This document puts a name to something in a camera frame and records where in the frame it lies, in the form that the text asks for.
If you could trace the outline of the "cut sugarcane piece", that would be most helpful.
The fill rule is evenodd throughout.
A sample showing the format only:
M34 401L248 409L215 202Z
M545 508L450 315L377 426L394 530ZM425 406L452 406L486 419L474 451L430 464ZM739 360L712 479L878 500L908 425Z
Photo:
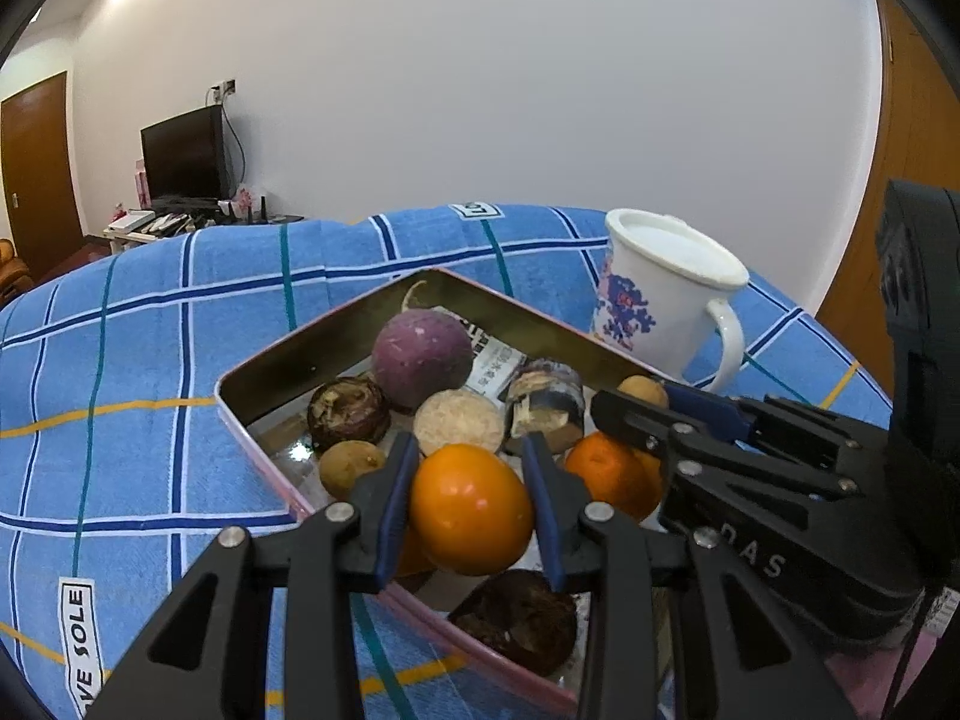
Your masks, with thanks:
M413 435L425 455L446 445L467 444L496 454L503 444L505 418L493 401L460 388L431 395L416 410Z

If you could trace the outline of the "wooden door right side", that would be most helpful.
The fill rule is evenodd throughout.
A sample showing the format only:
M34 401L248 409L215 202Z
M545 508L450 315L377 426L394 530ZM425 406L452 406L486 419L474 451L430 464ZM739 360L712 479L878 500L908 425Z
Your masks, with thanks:
M875 233L892 179L958 187L958 98L898 0L875 0L882 43L877 142L861 208L817 320L893 392L893 346L880 296Z

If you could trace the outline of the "small brown longan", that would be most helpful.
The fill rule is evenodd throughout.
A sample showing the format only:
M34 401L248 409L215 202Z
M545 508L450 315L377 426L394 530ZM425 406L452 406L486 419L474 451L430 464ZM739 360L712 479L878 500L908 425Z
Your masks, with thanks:
M347 499L358 478L377 472L384 463L386 456L377 445L364 440L344 440L320 456L320 484L334 499Z

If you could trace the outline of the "orange tangerine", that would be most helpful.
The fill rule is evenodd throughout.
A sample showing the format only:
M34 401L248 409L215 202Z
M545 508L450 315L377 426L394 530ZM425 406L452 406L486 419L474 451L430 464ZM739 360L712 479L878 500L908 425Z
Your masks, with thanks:
M460 575L514 566L534 530L521 478L498 455L470 444L423 458L410 489L410 520L430 561Z

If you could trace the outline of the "dark round chestnut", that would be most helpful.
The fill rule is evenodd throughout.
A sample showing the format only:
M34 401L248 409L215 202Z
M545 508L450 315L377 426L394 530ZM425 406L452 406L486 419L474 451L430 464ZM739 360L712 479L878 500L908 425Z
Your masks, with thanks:
M539 676L573 655L578 608L538 572L511 569L487 578L448 614L448 621L485 647Z

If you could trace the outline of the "white tv stand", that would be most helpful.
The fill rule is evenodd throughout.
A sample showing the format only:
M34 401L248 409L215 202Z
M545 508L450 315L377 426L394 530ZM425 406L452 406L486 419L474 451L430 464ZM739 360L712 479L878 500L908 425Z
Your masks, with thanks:
M101 239L112 254L122 250L177 238L215 226L249 226L249 224L291 224L302 221L301 215L272 215L267 199L260 195L247 200L166 199L160 208L127 210L119 208L116 218L107 223Z

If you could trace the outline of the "orange leather sofa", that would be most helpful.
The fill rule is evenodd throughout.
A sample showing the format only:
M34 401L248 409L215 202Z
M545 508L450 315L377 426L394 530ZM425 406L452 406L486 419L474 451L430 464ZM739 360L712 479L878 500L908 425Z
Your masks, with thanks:
M29 266L14 252L13 242L0 241L0 307L5 307L16 298L34 288Z

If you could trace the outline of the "white floral mug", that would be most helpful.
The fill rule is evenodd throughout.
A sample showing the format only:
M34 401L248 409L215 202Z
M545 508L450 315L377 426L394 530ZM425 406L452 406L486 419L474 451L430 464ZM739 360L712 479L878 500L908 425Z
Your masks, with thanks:
M607 254L590 331L674 379L718 333L721 357L706 388L726 388L745 353L731 299L748 284L747 266L675 216L615 208L605 227Z

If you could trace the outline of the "dark brown water chestnut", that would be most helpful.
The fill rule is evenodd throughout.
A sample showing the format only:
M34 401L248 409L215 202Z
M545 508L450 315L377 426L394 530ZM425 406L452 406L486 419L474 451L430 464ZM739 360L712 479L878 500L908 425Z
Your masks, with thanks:
M364 377L337 377L319 387L306 411L316 452L345 440L377 444L391 427L391 410L381 387Z

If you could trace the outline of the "printed paper in tin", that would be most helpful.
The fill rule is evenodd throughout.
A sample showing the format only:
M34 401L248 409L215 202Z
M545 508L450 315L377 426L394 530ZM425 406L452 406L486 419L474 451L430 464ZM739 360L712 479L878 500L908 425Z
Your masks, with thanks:
M473 362L466 382L467 390L491 401L505 401L506 390L516 372L526 364L527 356L444 305L437 305L436 310L454 317L469 335Z

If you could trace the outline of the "brown wooden door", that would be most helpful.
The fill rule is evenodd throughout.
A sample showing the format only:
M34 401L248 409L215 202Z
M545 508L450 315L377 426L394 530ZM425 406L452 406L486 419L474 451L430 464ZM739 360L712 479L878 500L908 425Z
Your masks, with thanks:
M60 71L2 103L2 181L14 249L35 277L85 243L71 180L67 74Z

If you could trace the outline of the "purple round radish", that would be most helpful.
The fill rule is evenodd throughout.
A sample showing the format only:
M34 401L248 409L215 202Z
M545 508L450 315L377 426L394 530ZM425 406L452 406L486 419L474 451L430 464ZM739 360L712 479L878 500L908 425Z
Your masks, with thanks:
M410 286L400 312L382 325L371 349L373 379L400 411L415 411L431 395L462 387L473 367L464 325L413 302L425 284L418 280Z

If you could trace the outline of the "black television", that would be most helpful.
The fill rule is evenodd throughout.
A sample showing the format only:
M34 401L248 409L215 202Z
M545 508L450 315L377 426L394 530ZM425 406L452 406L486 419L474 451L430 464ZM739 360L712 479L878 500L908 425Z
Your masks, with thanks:
M163 197L224 200L231 188L223 107L199 107L140 130L146 185Z

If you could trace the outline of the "pink metal tin box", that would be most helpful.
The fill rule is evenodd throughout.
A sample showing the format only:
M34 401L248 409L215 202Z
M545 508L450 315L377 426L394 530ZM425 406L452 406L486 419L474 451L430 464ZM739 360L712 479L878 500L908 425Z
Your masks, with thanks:
M377 337L397 314L434 310L457 320L472 342L470 376L412 408L387 403L389 449L404 431L423 454L448 444L482 445L521 465L524 429L540 426L558 457L592 433L590 400L640 372L633 359L505 294L443 268L415 271L329 310L241 362L218 380L224 424L296 518L331 504L314 415L337 411L329 385L375 379Z

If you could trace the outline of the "small yellow longan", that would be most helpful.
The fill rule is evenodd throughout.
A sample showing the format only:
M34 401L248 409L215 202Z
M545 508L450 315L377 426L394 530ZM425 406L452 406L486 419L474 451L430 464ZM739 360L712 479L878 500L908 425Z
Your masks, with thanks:
M670 405L669 394L658 380L646 376L630 376L617 385L620 394L628 395L635 400L646 401L649 405L658 408L667 408Z

